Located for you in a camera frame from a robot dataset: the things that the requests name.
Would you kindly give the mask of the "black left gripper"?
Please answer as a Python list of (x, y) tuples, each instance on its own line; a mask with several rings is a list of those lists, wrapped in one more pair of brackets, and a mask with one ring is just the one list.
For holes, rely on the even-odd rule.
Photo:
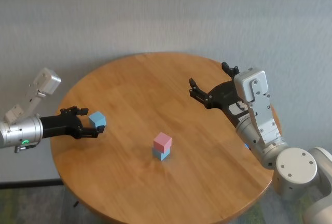
[(87, 115), (88, 111), (88, 108), (72, 106), (62, 108), (60, 115), (41, 117), (43, 138), (61, 135), (68, 135), (75, 139), (97, 138), (99, 134), (104, 132), (105, 126), (101, 125), (96, 128), (83, 127), (80, 119), (77, 117)]

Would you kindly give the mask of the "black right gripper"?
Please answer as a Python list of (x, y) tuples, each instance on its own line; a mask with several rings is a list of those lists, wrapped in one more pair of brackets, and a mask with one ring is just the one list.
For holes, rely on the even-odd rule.
[[(226, 62), (222, 62), (222, 70), (231, 78), (234, 78), (239, 73), (237, 66), (230, 67)], [(192, 98), (203, 104), (206, 109), (216, 108), (221, 110), (234, 127), (240, 123), (241, 117), (245, 117), (248, 114), (248, 110), (242, 110), (237, 105), (237, 102), (242, 100), (238, 97), (232, 81), (215, 86), (209, 93), (202, 91), (193, 78), (189, 79), (189, 85), (191, 87), (189, 94)], [(233, 113), (229, 109), (233, 104), (239, 110), (238, 113)]]

